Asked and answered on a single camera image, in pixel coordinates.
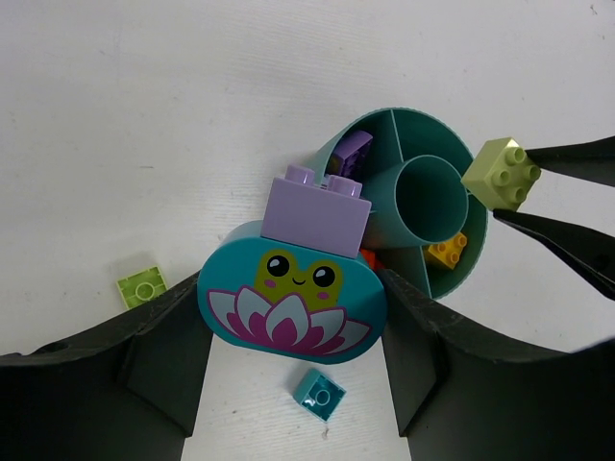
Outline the lavender lego brick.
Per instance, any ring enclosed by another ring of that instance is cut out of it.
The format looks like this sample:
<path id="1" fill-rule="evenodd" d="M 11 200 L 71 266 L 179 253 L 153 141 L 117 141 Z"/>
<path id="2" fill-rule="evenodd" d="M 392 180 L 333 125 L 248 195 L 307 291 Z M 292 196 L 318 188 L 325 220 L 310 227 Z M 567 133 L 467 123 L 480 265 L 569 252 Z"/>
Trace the lavender lego brick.
<path id="1" fill-rule="evenodd" d="M 362 184 L 333 175 L 326 185 L 315 172 L 291 164 L 273 179 L 260 234 L 284 243 L 355 258 L 371 211 Z"/>

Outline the pale green lego brick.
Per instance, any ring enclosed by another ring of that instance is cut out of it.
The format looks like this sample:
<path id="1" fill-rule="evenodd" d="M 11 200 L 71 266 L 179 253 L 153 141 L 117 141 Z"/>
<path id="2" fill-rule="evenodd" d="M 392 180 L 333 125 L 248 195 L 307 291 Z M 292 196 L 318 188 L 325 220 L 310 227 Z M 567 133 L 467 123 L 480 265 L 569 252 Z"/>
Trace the pale green lego brick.
<path id="1" fill-rule="evenodd" d="M 488 209 L 517 211 L 540 176 L 527 152 L 505 137 L 483 144 L 461 182 Z"/>

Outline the yellow orange lego brick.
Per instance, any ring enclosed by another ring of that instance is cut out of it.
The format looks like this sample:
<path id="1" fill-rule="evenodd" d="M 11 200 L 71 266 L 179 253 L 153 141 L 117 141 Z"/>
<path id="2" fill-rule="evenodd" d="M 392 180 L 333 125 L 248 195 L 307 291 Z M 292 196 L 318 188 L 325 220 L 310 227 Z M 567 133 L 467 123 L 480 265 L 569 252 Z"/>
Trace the yellow orange lego brick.
<path id="1" fill-rule="evenodd" d="M 438 269 L 453 270 L 467 244 L 468 239 L 462 232 L 447 241 L 430 244 L 423 249 L 426 264 Z"/>

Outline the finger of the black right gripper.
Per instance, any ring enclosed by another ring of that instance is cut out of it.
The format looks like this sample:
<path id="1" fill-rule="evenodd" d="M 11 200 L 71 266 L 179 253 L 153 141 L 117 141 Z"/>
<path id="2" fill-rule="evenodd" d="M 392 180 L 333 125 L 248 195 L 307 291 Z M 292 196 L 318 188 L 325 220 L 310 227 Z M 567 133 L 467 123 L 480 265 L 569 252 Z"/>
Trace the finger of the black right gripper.
<path id="1" fill-rule="evenodd" d="M 572 145 L 528 149 L 529 159 L 541 169 L 588 182 L 615 185 L 613 136 Z"/>
<path id="2" fill-rule="evenodd" d="M 540 242 L 602 295 L 614 300 L 614 237 L 580 225 L 494 209 L 493 217 Z"/>

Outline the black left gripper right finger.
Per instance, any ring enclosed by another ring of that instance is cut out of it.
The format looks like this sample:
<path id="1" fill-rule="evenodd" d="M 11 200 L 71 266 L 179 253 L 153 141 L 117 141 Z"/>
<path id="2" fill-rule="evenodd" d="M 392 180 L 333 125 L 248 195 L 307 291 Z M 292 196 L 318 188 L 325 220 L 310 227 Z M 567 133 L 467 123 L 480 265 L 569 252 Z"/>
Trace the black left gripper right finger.
<path id="1" fill-rule="evenodd" d="M 614 343 L 558 352 L 508 337 L 390 270 L 382 335 L 397 426 L 415 460 L 610 460 Z"/>

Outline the teal flower lego piece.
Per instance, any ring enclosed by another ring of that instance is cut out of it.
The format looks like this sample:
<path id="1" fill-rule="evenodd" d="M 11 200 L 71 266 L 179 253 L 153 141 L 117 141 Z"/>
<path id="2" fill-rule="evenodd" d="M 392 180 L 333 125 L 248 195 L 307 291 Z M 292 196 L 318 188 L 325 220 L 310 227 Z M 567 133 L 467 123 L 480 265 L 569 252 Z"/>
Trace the teal flower lego piece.
<path id="1" fill-rule="evenodd" d="M 235 228 L 200 271 L 197 298 L 224 341 L 325 365 L 357 358 L 380 338 L 383 285 L 362 256 L 269 239 L 261 223 Z"/>

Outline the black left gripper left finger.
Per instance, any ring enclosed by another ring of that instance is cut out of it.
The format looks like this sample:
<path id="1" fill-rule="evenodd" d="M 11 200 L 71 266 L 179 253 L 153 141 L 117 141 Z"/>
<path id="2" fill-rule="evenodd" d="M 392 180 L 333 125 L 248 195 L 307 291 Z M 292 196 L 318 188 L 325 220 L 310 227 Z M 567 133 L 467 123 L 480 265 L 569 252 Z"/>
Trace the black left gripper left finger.
<path id="1" fill-rule="evenodd" d="M 2 355 L 2 459 L 181 459 L 212 340 L 197 279 L 30 354 Z"/>

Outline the orange teardrop lego plate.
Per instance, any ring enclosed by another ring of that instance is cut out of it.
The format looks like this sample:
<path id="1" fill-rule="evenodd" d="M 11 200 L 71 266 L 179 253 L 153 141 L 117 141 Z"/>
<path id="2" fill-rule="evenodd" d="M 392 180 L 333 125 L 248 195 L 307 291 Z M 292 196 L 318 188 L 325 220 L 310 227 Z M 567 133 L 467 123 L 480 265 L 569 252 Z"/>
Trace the orange teardrop lego plate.
<path id="1" fill-rule="evenodd" d="M 377 254 L 374 251 L 367 250 L 364 248 L 360 249 L 360 254 L 365 259 L 368 266 L 374 271 L 377 272 L 380 269 L 384 269 L 385 266 L 378 260 Z"/>

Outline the purple lego brick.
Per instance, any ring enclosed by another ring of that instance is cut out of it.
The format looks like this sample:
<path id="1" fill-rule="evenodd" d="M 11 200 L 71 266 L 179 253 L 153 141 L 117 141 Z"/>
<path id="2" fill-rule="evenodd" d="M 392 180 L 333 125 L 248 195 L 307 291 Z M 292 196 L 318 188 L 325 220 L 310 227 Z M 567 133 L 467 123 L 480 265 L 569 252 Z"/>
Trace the purple lego brick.
<path id="1" fill-rule="evenodd" d="M 373 136 L 366 131 L 354 131 L 337 142 L 328 160 L 326 173 L 354 179 L 370 150 Z"/>

